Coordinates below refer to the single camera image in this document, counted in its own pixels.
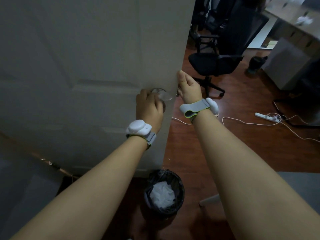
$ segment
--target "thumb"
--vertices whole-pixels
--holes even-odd
[[[183,89],[184,87],[188,86],[185,72],[179,71],[177,76],[178,76],[178,82],[179,82],[179,85],[180,85],[181,89]]]

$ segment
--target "door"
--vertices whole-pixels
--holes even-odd
[[[125,141],[142,88],[175,97],[194,0],[1,0],[0,131],[74,174]],[[174,99],[138,170],[162,165]]]

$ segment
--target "left hand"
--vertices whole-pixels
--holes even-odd
[[[163,120],[163,105],[158,94],[142,89],[136,96],[136,103],[136,119],[151,125],[151,131],[157,134]]]

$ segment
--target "gray strap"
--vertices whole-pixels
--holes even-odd
[[[206,108],[210,108],[210,105],[203,98],[200,101],[195,102],[193,104],[182,104],[180,106],[180,111],[184,114],[186,118],[191,118],[195,116],[198,112]]]
[[[152,145],[154,140],[156,139],[157,135],[154,132],[150,132],[149,135],[146,137],[146,140],[148,141],[148,145]]]

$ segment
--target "power strip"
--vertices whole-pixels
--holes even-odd
[[[265,119],[265,120],[269,120],[269,121],[275,122],[275,123],[279,123],[280,122],[280,120],[275,118],[275,117],[270,117],[270,116],[267,116],[267,115],[264,115],[264,114],[261,114],[261,113],[255,113],[255,116],[257,116],[259,118],[262,118],[262,119]]]

